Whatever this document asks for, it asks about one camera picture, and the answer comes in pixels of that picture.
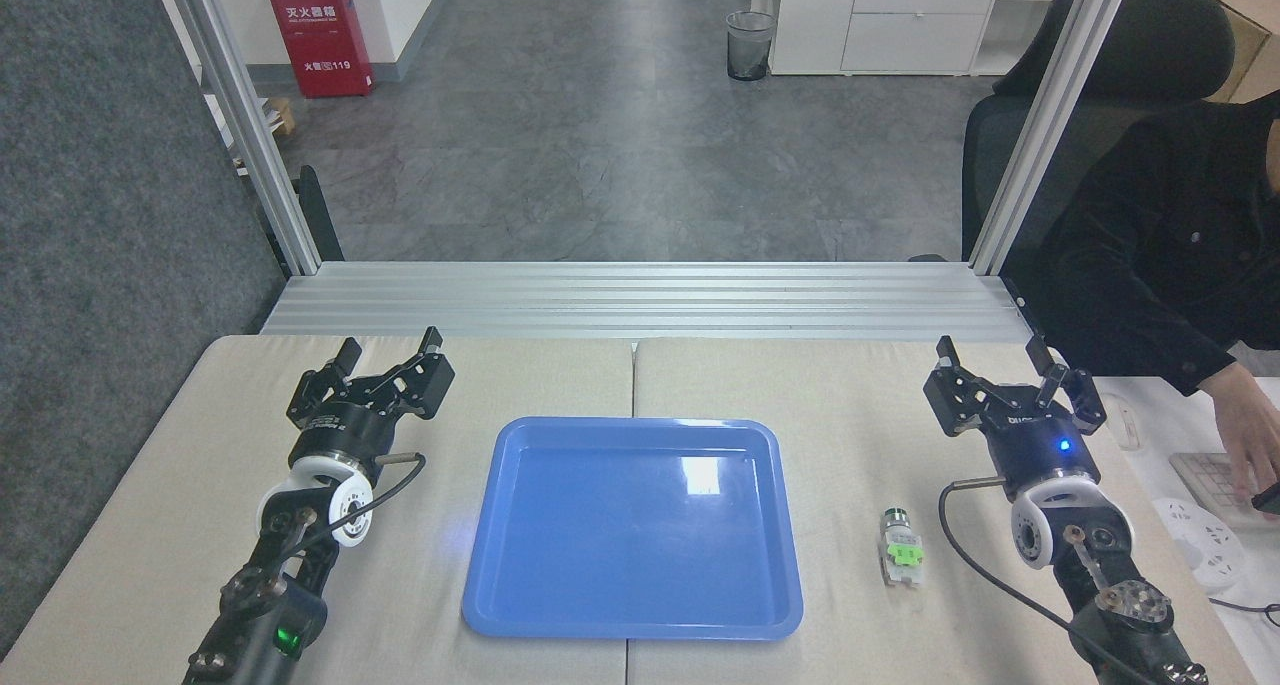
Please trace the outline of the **person's hand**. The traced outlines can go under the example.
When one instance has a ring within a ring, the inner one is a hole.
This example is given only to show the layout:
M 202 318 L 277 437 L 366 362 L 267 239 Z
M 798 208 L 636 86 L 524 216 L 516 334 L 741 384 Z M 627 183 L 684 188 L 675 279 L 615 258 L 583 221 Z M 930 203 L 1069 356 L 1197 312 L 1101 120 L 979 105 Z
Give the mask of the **person's hand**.
M 1201 385 L 1213 405 L 1215 424 L 1228 455 L 1236 501 L 1277 483 L 1279 412 L 1253 374 L 1230 364 Z

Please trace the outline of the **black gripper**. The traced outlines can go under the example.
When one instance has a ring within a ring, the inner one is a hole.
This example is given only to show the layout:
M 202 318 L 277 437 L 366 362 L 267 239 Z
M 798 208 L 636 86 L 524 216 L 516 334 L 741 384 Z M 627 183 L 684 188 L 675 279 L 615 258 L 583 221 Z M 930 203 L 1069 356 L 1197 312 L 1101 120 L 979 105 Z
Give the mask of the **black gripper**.
M 1070 367 L 1033 335 L 1027 353 L 1041 378 L 1029 384 L 996 384 L 964 369 L 954 341 L 942 335 L 940 357 L 923 392 L 948 437 L 978 429 L 986 433 L 989 456 L 1004 493 L 1020 494 L 1055 478 L 1087 476 L 1101 481 L 1100 470 L 1083 435 L 1093 435 L 1107 419 L 1093 378 L 1084 369 Z M 1059 391 L 1071 406 L 1051 408 Z M 1029 415 L 1036 403 L 1046 414 Z
M 305 371 L 294 389 L 287 417 L 297 423 L 300 435 L 291 466 L 303 457 L 340 456 L 361 469 L 380 469 L 375 460 L 390 452 L 398 417 L 434 419 L 453 383 L 454 370 L 442 344 L 439 330 L 428 328 L 403 364 L 348 383 L 362 348 L 355 338 L 346 338 L 335 357 L 319 370 Z M 324 402 L 344 392 L 346 402 Z

